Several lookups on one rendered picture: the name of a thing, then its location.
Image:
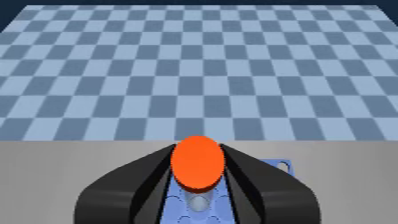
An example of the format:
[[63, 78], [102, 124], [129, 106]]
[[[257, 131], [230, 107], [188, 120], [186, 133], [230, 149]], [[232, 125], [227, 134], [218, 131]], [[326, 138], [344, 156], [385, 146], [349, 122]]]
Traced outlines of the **orange-capped clear centrifuge tube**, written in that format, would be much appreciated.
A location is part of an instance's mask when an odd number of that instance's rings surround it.
[[211, 190], [220, 182], [223, 170], [225, 156], [218, 143], [205, 136], [188, 136], [172, 149], [170, 171], [193, 212], [209, 209]]

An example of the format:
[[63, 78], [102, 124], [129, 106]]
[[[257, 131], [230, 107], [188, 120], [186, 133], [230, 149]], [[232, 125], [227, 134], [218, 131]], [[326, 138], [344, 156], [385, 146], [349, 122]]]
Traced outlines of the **blue tube rack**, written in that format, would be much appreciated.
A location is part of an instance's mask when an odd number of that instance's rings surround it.
[[225, 179], [197, 199], [170, 180], [159, 224], [234, 224]]

